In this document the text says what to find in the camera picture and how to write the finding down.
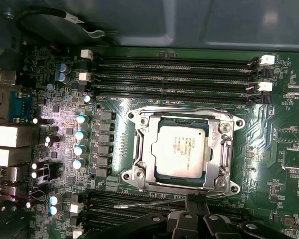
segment capacitor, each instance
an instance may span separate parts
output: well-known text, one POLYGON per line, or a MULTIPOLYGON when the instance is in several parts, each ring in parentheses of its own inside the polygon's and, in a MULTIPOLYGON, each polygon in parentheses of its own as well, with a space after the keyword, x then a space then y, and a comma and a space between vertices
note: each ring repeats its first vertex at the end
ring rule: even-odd
POLYGON ((83 140, 88 137, 88 133, 87 131, 77 131, 74 136, 76 140, 83 140))
POLYGON ((57 80, 63 82, 64 84, 68 84, 70 82, 70 77, 64 73, 60 73, 57 76, 57 80))
POLYGON ((80 159, 77 159, 77 160, 74 160, 73 163, 72 163, 72 167, 74 169, 80 169, 82 167, 84 167, 86 164, 86 161, 84 158, 80 158, 80 159))
POLYGON ((62 210, 62 206, 61 206, 61 204, 56 204, 56 205, 51 206, 51 207, 49 208, 49 213, 50 213, 51 215, 55 215, 55 214, 57 214, 58 212, 60 212, 61 210, 62 210))
POLYGON ((50 197, 49 202, 52 205, 57 205, 58 203, 62 202, 63 197, 61 194, 57 193, 55 195, 53 195, 52 197, 50 197))
POLYGON ((84 102, 85 102, 85 103, 88 103, 88 104, 93 103, 94 98, 95 98, 95 97, 93 97, 93 96, 83 96, 83 100, 84 100, 84 102))
POLYGON ((32 172, 31 173, 31 177, 33 178, 33 179, 36 179, 36 178, 40 178, 40 177, 42 177, 42 176, 48 176, 48 174, 49 174, 49 171, 48 170, 46 170, 46 169, 41 169, 41 170, 36 170, 35 172, 32 172))
POLYGON ((87 123, 89 122, 90 118, 86 115, 78 115, 76 117, 76 121, 79 123, 79 124, 82 124, 82 123, 87 123))
POLYGON ((33 163, 33 164, 31 165, 31 168, 32 168, 33 170, 37 170, 37 169, 43 168, 45 164, 47 164, 46 161, 36 162, 36 163, 33 163))
POLYGON ((86 148, 86 146, 84 146, 84 145, 76 146, 76 147, 74 148, 74 154, 75 154, 76 156, 80 156, 81 154, 85 154, 86 151, 87 151, 87 148, 86 148))
POLYGON ((33 124, 37 124, 37 125, 49 124, 48 119, 45 119, 45 118, 33 118, 32 122, 33 122, 33 124))
POLYGON ((68 73, 70 73, 71 68, 68 65, 64 64, 64 63, 61 63, 59 65, 59 71, 62 72, 62 73, 68 74, 68 73))
POLYGON ((60 137, 59 136, 48 136, 45 138, 46 143, 57 143, 60 142, 60 137))
POLYGON ((46 89, 48 90, 48 91, 54 91, 55 90, 55 86, 54 86, 54 84, 47 84, 46 85, 46 89))

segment cable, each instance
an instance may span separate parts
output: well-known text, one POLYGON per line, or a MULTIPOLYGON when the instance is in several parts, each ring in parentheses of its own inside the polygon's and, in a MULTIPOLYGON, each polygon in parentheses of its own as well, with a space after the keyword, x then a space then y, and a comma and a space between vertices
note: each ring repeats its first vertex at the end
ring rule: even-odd
POLYGON ((185 199, 170 199, 166 201, 158 201, 158 202, 151 202, 151 203, 135 203, 135 204, 127 204, 127 205, 114 205, 114 208, 118 209, 124 209, 124 208, 131 208, 131 207, 140 207, 140 206, 156 206, 156 205, 162 205, 162 204, 168 204, 168 203, 176 203, 176 202, 182 202, 185 201, 185 199))
POLYGON ((2 190, 0 190, 0 194, 11 197, 11 198, 16 199, 16 200, 19 200, 19 199, 28 200, 29 199, 28 196, 15 196, 15 195, 12 195, 12 194, 7 193, 7 192, 2 191, 2 190))
POLYGON ((83 28, 83 30, 89 35, 89 37, 91 37, 93 39, 105 36, 104 31, 102 31, 100 29, 96 29, 93 25, 91 25, 89 23, 85 23, 78 17, 71 15, 62 10, 49 8, 49 7, 31 6, 31 7, 28 7, 26 9, 23 9, 23 10, 17 12, 17 14, 14 17, 14 21, 15 21, 16 26, 19 28, 19 30, 21 32, 23 32, 24 34, 29 35, 31 38, 34 38, 35 40, 37 40, 39 42, 43 42, 45 44, 50 44, 50 42, 48 40, 46 40, 44 37, 40 36, 39 34, 26 29, 22 25, 22 21, 24 19, 26 19, 29 16, 34 16, 34 15, 49 15, 49 16, 56 16, 59 18, 63 18, 66 21, 69 21, 73 24, 77 24, 77 25, 81 26, 83 28))
POLYGON ((40 202, 44 202, 44 201, 46 201, 46 199, 47 199, 47 195, 46 195, 46 193, 43 192, 42 190, 36 190, 36 191, 34 191, 34 192, 31 192, 31 193, 30 193, 30 196, 31 196, 32 198, 34 198, 34 199, 40 201, 40 202), (34 194, 34 193, 37 193, 37 192, 41 192, 43 195, 41 195, 40 197, 44 196, 44 199, 40 199, 40 197, 35 197, 35 196, 33 196, 33 194, 34 194))

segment black cable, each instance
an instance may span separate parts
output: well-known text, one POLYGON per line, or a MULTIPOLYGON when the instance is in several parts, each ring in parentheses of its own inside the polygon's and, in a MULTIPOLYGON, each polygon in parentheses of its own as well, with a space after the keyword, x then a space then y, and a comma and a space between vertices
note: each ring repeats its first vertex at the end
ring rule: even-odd
POLYGON ((38 33, 35 33, 33 31, 30 31, 28 29, 26 29, 23 24, 22 21, 29 17, 29 16, 34 16, 34 15, 49 15, 49 16, 56 16, 56 17, 60 17, 64 20, 67 20, 73 24, 79 25, 83 28, 83 30, 91 37, 91 38, 98 38, 96 35, 96 32, 100 32, 99 35, 100 37, 102 37, 104 32, 100 29, 96 29, 92 24, 88 23, 88 22, 84 22, 81 19, 79 19, 76 16, 73 16, 65 11, 62 10, 58 10, 58 9, 54 9, 54 8, 49 8, 49 7, 38 7, 38 6, 31 6, 28 7, 26 9, 23 9, 19 12, 17 12, 17 14, 14 17, 14 21, 16 26, 18 27, 18 29, 28 35, 30 38, 33 38, 34 40, 37 40, 41 43, 44 44, 49 44, 50 42, 48 40, 46 40, 44 37, 40 36, 38 33))
POLYGON ((22 21, 27 18, 28 16, 34 16, 34 15, 50 15, 50 16, 58 16, 58 17, 65 17, 66 13, 64 11, 60 11, 57 9, 53 9, 53 8, 48 8, 48 7, 28 7, 24 10, 21 10, 19 12, 16 13, 15 17, 14 17, 14 21, 16 26, 18 27, 18 29, 25 35, 28 35, 30 38, 39 41, 41 43, 44 44, 50 44, 50 42, 48 40, 46 40, 45 38, 43 38, 42 36, 40 36, 39 34, 30 31, 28 29, 26 29, 23 24, 22 21))

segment screw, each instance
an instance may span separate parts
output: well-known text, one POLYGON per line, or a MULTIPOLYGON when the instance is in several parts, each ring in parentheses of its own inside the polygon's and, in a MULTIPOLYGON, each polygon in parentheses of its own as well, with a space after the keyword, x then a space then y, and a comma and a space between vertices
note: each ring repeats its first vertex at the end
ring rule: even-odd
POLYGON ((138 179, 142 179, 144 177, 144 172, 143 170, 141 169, 137 169, 135 170, 135 176, 138 178, 138 179))
POLYGON ((141 120, 140 120, 140 126, 147 126, 148 123, 149 123, 148 118, 146 118, 146 117, 141 117, 141 120))
POLYGON ((209 218, 214 221, 218 220, 218 216, 216 216, 216 215, 210 215, 209 218))
POLYGON ((231 130, 231 126, 230 126, 230 124, 228 124, 228 123, 222 123, 222 124, 220 125, 219 131, 220 131, 221 133, 229 133, 230 130, 231 130))
POLYGON ((255 224, 252 224, 252 223, 248 223, 248 224, 246 224, 246 227, 248 227, 248 228, 251 229, 251 230, 254 230, 254 229, 257 228, 256 225, 255 225, 255 224))
POLYGON ((225 186, 226 186, 226 182, 225 182, 225 180, 224 179, 219 179, 218 181, 217 181, 217 185, 218 185, 218 187, 220 187, 220 188, 224 188, 225 186))

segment metal panel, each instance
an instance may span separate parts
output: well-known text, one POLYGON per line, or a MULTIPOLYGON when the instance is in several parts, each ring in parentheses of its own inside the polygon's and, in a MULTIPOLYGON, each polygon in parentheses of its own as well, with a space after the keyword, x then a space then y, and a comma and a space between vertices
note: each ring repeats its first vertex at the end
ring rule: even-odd
MULTIPOLYGON (((5 0, 0 10, 51 6, 106 28, 120 45, 299 50, 299 2, 285 0, 5 0)), ((31 17, 51 41, 93 44, 78 26, 31 17)))

